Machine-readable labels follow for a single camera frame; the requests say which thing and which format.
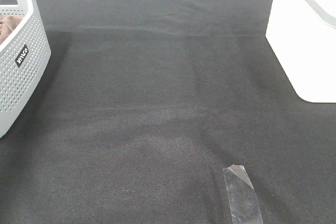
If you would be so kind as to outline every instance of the basket label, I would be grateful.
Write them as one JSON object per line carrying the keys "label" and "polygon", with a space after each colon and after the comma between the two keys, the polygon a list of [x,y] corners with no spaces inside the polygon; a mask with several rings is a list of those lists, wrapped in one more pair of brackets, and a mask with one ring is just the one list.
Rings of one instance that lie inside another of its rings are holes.
{"label": "basket label", "polygon": [[29,53],[28,47],[25,44],[19,53],[19,55],[15,59],[15,63],[17,64],[18,67],[20,67],[23,63],[23,61],[26,59],[27,55]]}

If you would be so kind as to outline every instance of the white container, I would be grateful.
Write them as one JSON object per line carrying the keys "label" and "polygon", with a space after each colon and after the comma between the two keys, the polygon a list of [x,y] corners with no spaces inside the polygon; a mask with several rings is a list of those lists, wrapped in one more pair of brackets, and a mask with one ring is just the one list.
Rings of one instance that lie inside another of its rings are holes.
{"label": "white container", "polygon": [[273,0],[266,37],[306,101],[336,102],[335,27],[335,0]]}
{"label": "white container", "polygon": [[0,45],[0,137],[29,100],[51,54],[36,0],[17,3],[0,5],[0,16],[23,17]]}

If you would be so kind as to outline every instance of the perforated basket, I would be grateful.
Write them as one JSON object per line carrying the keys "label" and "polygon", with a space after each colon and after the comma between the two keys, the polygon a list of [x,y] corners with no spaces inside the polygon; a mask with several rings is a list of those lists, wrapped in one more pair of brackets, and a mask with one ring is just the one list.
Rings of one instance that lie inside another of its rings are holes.
{"label": "perforated basket", "polygon": [[0,137],[9,130],[39,83],[50,47],[36,0],[1,5],[0,16],[23,17],[0,45]]}

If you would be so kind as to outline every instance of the dark gray cloth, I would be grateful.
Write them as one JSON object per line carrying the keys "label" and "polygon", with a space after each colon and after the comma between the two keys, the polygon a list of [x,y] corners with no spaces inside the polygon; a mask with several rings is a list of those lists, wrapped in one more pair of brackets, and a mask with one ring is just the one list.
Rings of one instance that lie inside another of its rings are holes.
{"label": "dark gray cloth", "polygon": [[272,0],[37,2],[52,55],[0,140],[0,223],[230,223],[231,164],[264,223],[335,223],[336,104],[296,96]]}

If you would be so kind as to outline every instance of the tape strip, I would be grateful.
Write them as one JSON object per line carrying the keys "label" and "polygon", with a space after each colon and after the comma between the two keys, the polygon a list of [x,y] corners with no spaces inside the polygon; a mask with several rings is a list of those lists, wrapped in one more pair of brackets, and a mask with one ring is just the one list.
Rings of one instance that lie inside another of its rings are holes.
{"label": "tape strip", "polygon": [[233,224],[264,224],[251,180],[243,165],[224,168]]}

